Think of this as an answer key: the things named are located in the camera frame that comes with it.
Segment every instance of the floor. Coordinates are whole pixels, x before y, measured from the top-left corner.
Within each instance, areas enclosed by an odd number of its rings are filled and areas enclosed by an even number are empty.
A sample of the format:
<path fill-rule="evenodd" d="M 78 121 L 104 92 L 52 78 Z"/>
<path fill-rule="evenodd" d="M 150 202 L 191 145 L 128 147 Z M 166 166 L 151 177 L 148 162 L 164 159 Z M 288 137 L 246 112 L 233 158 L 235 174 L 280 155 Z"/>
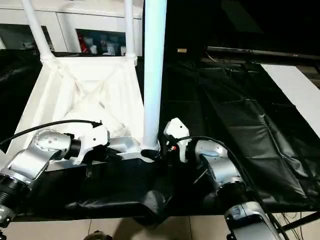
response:
<path fill-rule="evenodd" d="M 292 221 L 294 213 L 287 213 Z M 281 224 L 284 218 L 276 214 Z M 170 217 L 156 229 L 146 229 L 131 218 L 74 221 L 13 222 L 4 230 L 8 240 L 82 240 L 94 231 L 103 231 L 115 240 L 225 240 L 229 233 L 223 216 Z M 318 239 L 320 220 L 302 227 L 304 240 Z M 288 236 L 295 240 L 293 233 Z"/>

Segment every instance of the cabinet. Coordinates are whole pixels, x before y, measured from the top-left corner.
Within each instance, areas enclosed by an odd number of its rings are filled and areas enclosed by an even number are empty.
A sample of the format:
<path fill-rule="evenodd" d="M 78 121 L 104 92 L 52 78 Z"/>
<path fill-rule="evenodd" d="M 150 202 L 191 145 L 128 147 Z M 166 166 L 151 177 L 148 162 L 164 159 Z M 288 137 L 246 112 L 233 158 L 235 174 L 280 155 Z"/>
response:
<path fill-rule="evenodd" d="M 95 45 L 99 54 L 119 56 L 126 45 L 124 0 L 32 0 L 32 4 L 53 51 L 80 53 L 85 44 L 89 50 Z M 133 0 L 137 56 L 142 56 L 143 48 L 143 4 L 144 0 Z M 33 41 L 21 1 L 0 0 L 0 49 L 32 48 Z"/>
<path fill-rule="evenodd" d="M 92 39 L 100 54 L 106 52 L 101 46 L 101 41 L 116 45 L 117 53 L 120 47 L 126 45 L 126 21 L 124 17 L 98 16 L 87 14 L 57 13 L 63 37 L 68 52 L 79 53 L 82 51 L 79 37 Z M 137 56 L 142 56 L 142 20 L 133 20 L 134 50 Z"/>
<path fill-rule="evenodd" d="M 56 13 L 37 11 L 36 14 L 52 50 L 67 52 Z M 33 47 L 35 47 L 34 38 L 24 11 L 0 9 L 0 49 L 29 49 Z"/>

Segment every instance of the table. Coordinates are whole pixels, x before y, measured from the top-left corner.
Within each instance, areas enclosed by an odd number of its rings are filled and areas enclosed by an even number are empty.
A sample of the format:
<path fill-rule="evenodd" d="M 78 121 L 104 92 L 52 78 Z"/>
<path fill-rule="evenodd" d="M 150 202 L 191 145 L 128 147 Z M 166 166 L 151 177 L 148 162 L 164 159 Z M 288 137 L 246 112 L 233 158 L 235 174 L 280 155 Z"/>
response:
<path fill-rule="evenodd" d="M 83 54 L 55 53 L 59 56 Z M 2 138 L 12 135 L 41 69 L 32 51 L 0 51 Z M 143 91 L 144 60 L 136 67 Z M 178 117 L 228 145 L 271 212 L 320 209 L 320 139 L 258 64 L 164 62 L 159 132 Z M 140 159 L 47 172 L 15 221 L 218 215 L 206 179 Z"/>

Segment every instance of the white pole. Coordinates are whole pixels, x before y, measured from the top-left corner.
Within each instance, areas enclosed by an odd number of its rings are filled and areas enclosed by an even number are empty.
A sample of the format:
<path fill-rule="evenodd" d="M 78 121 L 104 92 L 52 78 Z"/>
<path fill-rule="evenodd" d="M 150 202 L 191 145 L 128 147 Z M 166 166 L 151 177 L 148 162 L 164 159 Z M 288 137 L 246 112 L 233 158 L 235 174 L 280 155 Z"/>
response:
<path fill-rule="evenodd" d="M 134 65 L 137 66 L 137 55 L 135 53 L 135 39 L 134 39 L 134 14 L 133 14 L 133 0 L 124 1 L 124 16 L 125 16 L 125 56 L 128 60 L 133 60 Z"/>
<path fill-rule="evenodd" d="M 30 0 L 21 0 L 24 13 L 29 21 L 29 26 L 32 31 L 35 43 L 40 51 L 40 59 L 47 60 L 54 58 L 48 46 L 44 32 L 42 31 L 41 25 L 37 19 L 35 9 Z"/>
<path fill-rule="evenodd" d="M 167 0 L 145 1 L 143 148 L 158 149 Z"/>

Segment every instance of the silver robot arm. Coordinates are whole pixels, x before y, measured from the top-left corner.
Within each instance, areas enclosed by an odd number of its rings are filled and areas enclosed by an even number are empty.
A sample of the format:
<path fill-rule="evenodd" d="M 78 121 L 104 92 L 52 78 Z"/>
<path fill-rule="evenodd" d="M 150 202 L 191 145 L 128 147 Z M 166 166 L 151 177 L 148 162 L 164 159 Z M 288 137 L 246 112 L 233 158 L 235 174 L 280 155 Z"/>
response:
<path fill-rule="evenodd" d="M 72 158 L 72 164 L 78 165 L 93 147 L 106 145 L 109 140 L 109 132 L 103 125 L 79 139 L 52 129 L 37 132 L 29 146 L 0 171 L 0 227 L 6 228 L 16 216 L 17 208 L 33 190 L 50 160 Z"/>
<path fill-rule="evenodd" d="M 194 148 L 200 161 L 208 162 L 214 178 L 216 195 L 225 211 L 230 240 L 281 240 L 268 216 L 248 192 L 239 171 L 220 144 L 198 140 Z"/>
<path fill-rule="evenodd" d="M 270 219 L 248 191 L 236 166 L 228 157 L 228 150 L 212 140 L 191 140 L 187 127 L 172 119 L 164 130 L 168 139 L 178 140 L 173 149 L 179 151 L 180 161 L 205 163 L 212 177 L 213 187 L 230 230 L 228 240 L 281 240 Z"/>

